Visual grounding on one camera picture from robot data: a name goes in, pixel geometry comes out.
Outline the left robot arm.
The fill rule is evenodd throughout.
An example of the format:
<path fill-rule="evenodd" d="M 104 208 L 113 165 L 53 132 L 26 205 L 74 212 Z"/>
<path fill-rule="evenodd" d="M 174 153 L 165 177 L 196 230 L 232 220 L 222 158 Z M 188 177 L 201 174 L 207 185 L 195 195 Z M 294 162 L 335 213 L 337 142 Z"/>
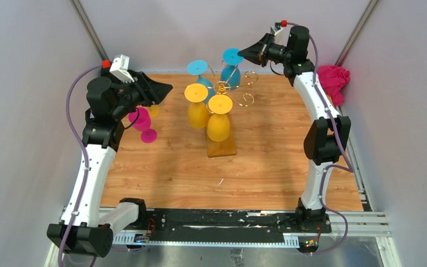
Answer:
<path fill-rule="evenodd" d="M 130 74 L 133 82 L 105 73 L 87 84 L 86 125 L 76 135 L 82 156 L 75 188 L 59 222 L 47 228 L 47 237 L 62 253 L 104 258 L 125 227 L 141 230 L 148 223 L 144 200 L 130 197 L 99 215 L 107 174 L 125 131 L 122 119 L 136 108 L 160 104 L 173 89 L 143 72 Z"/>

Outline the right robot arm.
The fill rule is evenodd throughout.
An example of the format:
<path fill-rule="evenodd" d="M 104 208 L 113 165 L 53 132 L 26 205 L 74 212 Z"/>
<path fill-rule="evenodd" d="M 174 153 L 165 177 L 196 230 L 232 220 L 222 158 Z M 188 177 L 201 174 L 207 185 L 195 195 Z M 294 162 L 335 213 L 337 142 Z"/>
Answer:
<path fill-rule="evenodd" d="M 299 93 L 311 117 L 304 139 L 304 153 L 309 170 L 304 192 L 295 210 L 295 224 L 309 232 L 326 220 L 326 191 L 332 170 L 337 167 L 350 133 L 351 121 L 342 116 L 326 97 L 319 82 L 317 67 L 308 57 L 308 46 L 314 44 L 309 29 L 295 23 L 276 22 L 257 43 L 241 50 L 244 59 L 264 67 L 280 63 L 283 75 Z"/>

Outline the pink wine glass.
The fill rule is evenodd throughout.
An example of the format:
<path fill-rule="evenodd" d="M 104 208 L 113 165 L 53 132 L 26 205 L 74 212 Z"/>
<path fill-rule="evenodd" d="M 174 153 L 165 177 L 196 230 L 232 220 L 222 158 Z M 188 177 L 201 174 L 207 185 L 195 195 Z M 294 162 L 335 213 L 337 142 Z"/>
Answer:
<path fill-rule="evenodd" d="M 149 144 L 157 139 L 157 132 L 151 128 L 151 117 L 146 108 L 139 107 L 135 112 L 129 113 L 128 120 L 131 126 L 141 133 L 142 142 Z"/>

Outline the yellow wine glass taken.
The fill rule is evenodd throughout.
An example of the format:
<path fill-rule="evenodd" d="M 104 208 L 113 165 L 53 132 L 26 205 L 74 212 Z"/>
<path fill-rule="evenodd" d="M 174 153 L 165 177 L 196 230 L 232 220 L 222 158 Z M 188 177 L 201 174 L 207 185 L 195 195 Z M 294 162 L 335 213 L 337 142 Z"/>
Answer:
<path fill-rule="evenodd" d="M 160 114 L 160 107 L 158 105 L 153 105 L 150 107 L 146 107 L 151 118 L 155 118 Z"/>

